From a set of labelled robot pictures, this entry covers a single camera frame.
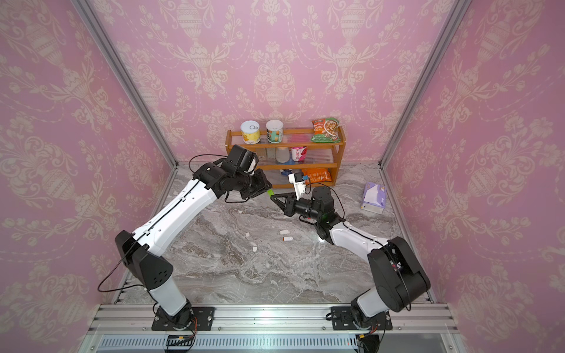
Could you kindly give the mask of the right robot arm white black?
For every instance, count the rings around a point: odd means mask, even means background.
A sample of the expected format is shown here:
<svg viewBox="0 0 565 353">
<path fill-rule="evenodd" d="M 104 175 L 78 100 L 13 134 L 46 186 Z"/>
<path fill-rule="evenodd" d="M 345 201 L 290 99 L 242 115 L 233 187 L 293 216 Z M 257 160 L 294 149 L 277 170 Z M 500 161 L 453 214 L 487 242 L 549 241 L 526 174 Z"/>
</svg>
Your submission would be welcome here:
<svg viewBox="0 0 565 353">
<path fill-rule="evenodd" d="M 312 225 L 323 241 L 349 250 L 366 260 L 374 285 L 351 301 L 351 314 L 361 329 L 375 329 L 377 317 L 393 311 L 410 310 L 415 299 L 431 289 L 421 263 L 408 242 L 401 238 L 380 238 L 354 227 L 335 211 L 332 191 L 315 188 L 310 199 L 294 193 L 270 193 L 270 200 L 288 217 Z"/>
</svg>

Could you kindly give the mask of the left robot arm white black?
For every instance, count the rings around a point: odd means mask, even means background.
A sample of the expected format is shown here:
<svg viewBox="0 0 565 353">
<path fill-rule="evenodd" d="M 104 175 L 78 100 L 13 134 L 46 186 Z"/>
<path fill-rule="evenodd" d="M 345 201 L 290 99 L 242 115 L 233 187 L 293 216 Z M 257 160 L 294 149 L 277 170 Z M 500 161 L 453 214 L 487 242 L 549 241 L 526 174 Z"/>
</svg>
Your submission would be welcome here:
<svg viewBox="0 0 565 353">
<path fill-rule="evenodd" d="M 196 331 L 197 317 L 175 283 L 174 267 L 164 254 L 188 224 L 219 198 L 238 192 L 246 202 L 271 189 L 257 165 L 256 153 L 235 146 L 227 156 L 200 166 L 182 191 L 145 224 L 116 235 L 120 264 L 158 304 L 156 316 L 169 328 Z"/>
</svg>

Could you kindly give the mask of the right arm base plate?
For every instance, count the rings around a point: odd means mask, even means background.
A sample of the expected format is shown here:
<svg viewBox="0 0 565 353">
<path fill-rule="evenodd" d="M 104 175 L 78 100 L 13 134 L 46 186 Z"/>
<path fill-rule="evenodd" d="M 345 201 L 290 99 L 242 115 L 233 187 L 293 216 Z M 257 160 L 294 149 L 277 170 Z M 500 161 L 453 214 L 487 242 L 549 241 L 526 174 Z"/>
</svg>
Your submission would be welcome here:
<svg viewBox="0 0 565 353">
<path fill-rule="evenodd" d="M 325 318 L 331 322 L 333 329 L 338 331 L 366 329 L 373 332 L 388 331 L 393 328 L 388 312 L 378 313 L 369 318 L 359 309 L 350 306 L 333 306 Z"/>
</svg>

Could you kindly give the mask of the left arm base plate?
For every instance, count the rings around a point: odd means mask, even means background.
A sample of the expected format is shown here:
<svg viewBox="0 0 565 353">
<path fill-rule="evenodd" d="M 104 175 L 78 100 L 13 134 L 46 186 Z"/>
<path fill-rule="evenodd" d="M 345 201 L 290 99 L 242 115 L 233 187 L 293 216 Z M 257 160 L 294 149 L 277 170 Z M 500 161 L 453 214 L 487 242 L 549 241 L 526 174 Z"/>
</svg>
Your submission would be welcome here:
<svg viewBox="0 0 565 353">
<path fill-rule="evenodd" d="M 192 307 L 182 309 L 175 316 L 169 316 L 159 307 L 152 323 L 152 331 L 211 331 L 215 311 L 215 307 Z"/>
</svg>

